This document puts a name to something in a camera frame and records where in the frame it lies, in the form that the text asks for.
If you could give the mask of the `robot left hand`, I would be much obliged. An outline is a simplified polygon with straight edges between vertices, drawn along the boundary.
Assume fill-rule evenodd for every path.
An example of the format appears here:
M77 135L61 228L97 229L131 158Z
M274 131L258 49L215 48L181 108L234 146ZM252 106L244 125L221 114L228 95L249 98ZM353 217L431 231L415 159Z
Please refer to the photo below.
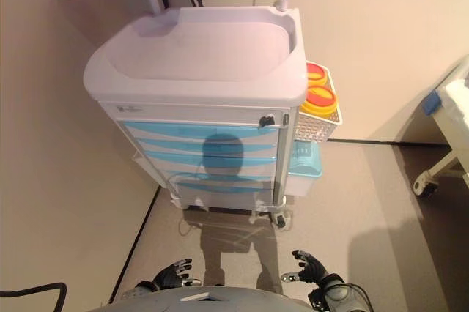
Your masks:
M192 259L182 259L162 269L152 280L158 290L175 289L181 287L201 286L202 282L192 278L189 271Z

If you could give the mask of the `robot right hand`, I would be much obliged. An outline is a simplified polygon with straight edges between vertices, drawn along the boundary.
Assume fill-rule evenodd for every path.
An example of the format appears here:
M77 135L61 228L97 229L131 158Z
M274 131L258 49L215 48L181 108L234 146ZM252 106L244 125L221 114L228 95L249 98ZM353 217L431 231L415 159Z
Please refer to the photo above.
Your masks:
M296 260L298 260L300 271L286 272L282 274L281 282L319 283L328 275L324 265L310 253L303 250L294 250L292 251L292 255Z

